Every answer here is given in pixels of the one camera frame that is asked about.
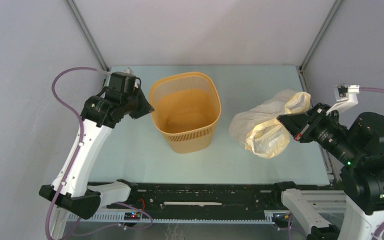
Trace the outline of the translucent yellowish trash bag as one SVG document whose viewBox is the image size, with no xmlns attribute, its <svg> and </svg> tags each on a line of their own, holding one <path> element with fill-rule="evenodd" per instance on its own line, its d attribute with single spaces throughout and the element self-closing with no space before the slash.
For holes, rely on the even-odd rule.
<svg viewBox="0 0 384 240">
<path fill-rule="evenodd" d="M 291 139 L 277 117 L 301 114 L 310 107 L 309 93 L 281 90 L 262 104 L 236 114 L 229 125 L 229 135 L 254 155 L 265 159 L 274 158 L 287 148 Z"/>
</svg>

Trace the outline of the orange plastic trash bin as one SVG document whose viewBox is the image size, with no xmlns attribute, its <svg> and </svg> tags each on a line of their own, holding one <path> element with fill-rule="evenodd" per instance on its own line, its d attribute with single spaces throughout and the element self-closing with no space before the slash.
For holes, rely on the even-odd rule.
<svg viewBox="0 0 384 240">
<path fill-rule="evenodd" d="M 201 72 L 180 73 L 156 81 L 149 90 L 151 117 L 170 148 L 187 154 L 207 148 L 222 113 L 212 79 Z"/>
</svg>

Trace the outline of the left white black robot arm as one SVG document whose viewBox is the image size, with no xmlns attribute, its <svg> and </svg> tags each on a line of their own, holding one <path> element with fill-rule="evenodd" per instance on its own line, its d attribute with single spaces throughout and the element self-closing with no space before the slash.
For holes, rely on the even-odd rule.
<svg viewBox="0 0 384 240">
<path fill-rule="evenodd" d="M 120 202 L 133 208 L 138 194 L 130 185 L 116 180 L 102 185 L 88 185 L 98 154 L 124 116 L 141 118 L 154 111 L 142 91 L 139 77 L 127 72 L 112 72 L 108 85 L 88 98 L 78 115 L 79 130 L 71 152 L 60 173 L 50 185 L 43 185 L 39 195 L 82 219 L 90 219 L 99 208 Z"/>
</svg>

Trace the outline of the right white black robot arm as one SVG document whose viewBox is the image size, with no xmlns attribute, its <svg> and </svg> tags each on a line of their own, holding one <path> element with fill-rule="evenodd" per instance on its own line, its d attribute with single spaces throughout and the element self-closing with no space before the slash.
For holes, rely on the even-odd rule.
<svg viewBox="0 0 384 240">
<path fill-rule="evenodd" d="M 339 113 L 318 103 L 304 113 L 283 114 L 278 121 L 299 143 L 318 143 L 342 163 L 346 196 L 341 228 L 321 217 L 292 182 L 271 194 L 277 209 L 289 209 L 309 240 L 379 240 L 384 231 L 384 116 L 358 115 L 350 128 Z"/>
</svg>

